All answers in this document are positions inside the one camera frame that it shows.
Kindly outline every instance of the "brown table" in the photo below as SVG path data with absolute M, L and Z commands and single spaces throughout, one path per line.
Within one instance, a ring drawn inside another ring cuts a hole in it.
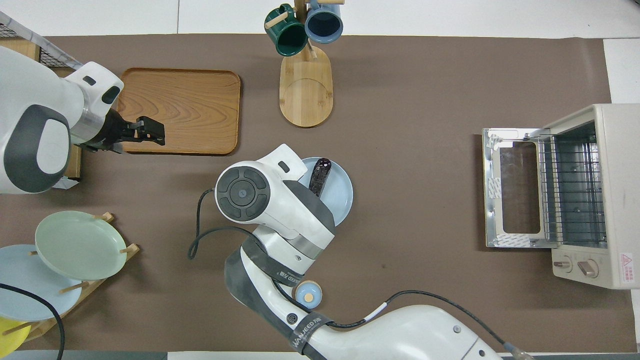
M 33 243 L 39 221 L 64 209 L 113 212 L 142 251 L 65 319 L 70 349 L 290 351 L 223 283 L 242 236 L 216 234 L 187 260 L 202 191 L 240 160 L 281 143 L 301 157 L 342 165 L 354 184 L 351 213 L 308 272 L 319 311 L 358 320 L 389 295 L 428 290 L 469 308 L 508 341 L 535 352 L 636 350 L 629 291 L 556 278 L 548 250 L 484 246 L 483 127 L 543 126 L 610 102 L 601 40 L 344 37 L 322 46 L 335 106 L 314 129 L 278 108 L 281 58 L 264 35 L 61 37 L 55 44 L 117 74 L 130 67 L 223 69 L 243 82 L 239 145 L 224 157 L 84 157 L 82 183 L 39 195 L 0 196 L 0 245 Z M 203 227 L 229 225 L 213 200 Z M 438 305 L 500 349 L 472 320 Z M 58 334 L 22 349 L 55 348 Z

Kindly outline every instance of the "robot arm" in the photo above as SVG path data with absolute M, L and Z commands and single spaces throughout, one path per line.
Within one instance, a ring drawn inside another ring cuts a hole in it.
M 123 83 L 90 62 L 59 78 L 0 47 L 0 193 L 39 193 L 64 173 L 70 146 L 114 150 L 121 141 L 164 145 L 164 126 L 143 117 L 126 122 L 111 105 Z
M 301 281 L 335 232 L 322 201 L 304 186 L 288 183 L 304 174 L 298 171 L 301 167 L 300 158 L 283 144 L 261 160 L 232 165 L 218 178 L 216 202 L 224 216 L 259 225 L 225 263 L 225 284 L 238 301 L 288 338 L 293 349 L 314 360 L 501 359 L 473 331 L 437 307 L 403 307 L 371 321 L 384 303 L 360 326 L 336 331 L 327 326 L 332 322 L 324 315 L 295 304 L 287 291 Z M 532 359 L 528 354 L 516 358 Z

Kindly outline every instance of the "cable connector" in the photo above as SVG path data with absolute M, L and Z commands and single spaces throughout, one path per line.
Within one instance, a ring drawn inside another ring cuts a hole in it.
M 536 360 L 535 357 L 527 354 L 519 348 L 516 348 L 511 343 L 504 343 L 504 348 L 511 353 L 515 360 Z

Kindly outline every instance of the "velcro strap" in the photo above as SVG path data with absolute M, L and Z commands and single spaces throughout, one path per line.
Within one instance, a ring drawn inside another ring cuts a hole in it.
M 311 335 L 318 330 L 320 326 L 323 326 L 328 322 L 331 322 L 331 319 L 321 313 L 309 313 L 300 320 L 298 326 L 296 326 L 289 336 L 289 345 L 295 351 L 302 354 Z
M 298 285 L 304 277 L 303 274 L 298 274 L 279 261 L 269 257 L 264 249 L 256 244 L 254 239 L 248 238 L 245 240 L 242 244 L 242 249 L 251 261 L 253 261 L 255 266 L 259 267 L 265 274 L 284 286 L 294 287 Z

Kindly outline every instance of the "toaster oven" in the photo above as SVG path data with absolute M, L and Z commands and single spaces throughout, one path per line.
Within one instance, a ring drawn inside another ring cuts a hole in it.
M 542 128 L 483 129 L 487 246 L 551 248 L 558 277 L 640 288 L 638 134 L 640 104 L 596 104 Z

